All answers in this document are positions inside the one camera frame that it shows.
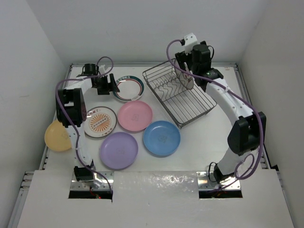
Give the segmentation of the white plate red characters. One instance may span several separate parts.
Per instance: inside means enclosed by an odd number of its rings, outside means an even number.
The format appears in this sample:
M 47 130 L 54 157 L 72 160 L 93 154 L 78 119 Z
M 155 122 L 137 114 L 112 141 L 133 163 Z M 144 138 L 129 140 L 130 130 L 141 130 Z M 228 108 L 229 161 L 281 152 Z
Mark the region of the white plate red characters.
M 179 69 L 174 68 L 175 74 L 181 85 L 186 88 L 187 90 L 191 90 L 194 87 L 194 81 L 193 77 L 189 76 L 183 72 L 181 72 Z

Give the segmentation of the white plate green rim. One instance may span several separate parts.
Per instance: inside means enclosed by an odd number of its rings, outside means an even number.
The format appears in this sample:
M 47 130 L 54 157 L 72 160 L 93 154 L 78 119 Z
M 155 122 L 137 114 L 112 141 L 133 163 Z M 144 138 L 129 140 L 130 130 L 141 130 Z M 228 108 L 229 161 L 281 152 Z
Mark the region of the white plate green rim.
M 113 92 L 113 96 L 121 102 L 138 100 L 144 93 L 144 83 L 136 76 L 123 76 L 116 80 L 119 92 Z

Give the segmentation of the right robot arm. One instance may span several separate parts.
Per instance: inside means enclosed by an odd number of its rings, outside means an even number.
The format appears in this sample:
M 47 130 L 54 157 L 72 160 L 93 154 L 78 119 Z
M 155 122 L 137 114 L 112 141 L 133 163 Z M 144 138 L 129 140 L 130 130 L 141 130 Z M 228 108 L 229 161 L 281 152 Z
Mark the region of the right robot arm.
M 212 55 L 206 42 L 179 41 L 184 51 L 176 53 L 176 67 L 194 78 L 195 83 L 220 106 L 232 128 L 228 149 L 214 166 L 213 177 L 220 183 L 228 177 L 249 178 L 257 169 L 263 150 L 266 116 L 234 93 L 223 74 L 211 66 Z

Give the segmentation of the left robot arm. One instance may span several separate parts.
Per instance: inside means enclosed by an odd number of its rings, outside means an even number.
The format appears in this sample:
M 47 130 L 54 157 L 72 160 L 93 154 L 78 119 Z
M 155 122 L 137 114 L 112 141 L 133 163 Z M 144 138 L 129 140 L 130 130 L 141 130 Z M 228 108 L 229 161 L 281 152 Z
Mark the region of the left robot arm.
M 65 78 L 59 81 L 55 88 L 57 120 L 67 130 L 74 150 L 74 175 L 79 182 L 89 182 L 97 186 L 98 177 L 106 181 L 109 190 L 112 186 L 109 180 L 95 170 L 94 159 L 87 148 L 84 123 L 87 111 L 84 94 L 91 88 L 98 95 L 109 95 L 119 89 L 111 73 L 114 66 L 105 70 L 104 66 L 85 64 L 83 71 L 76 78 Z

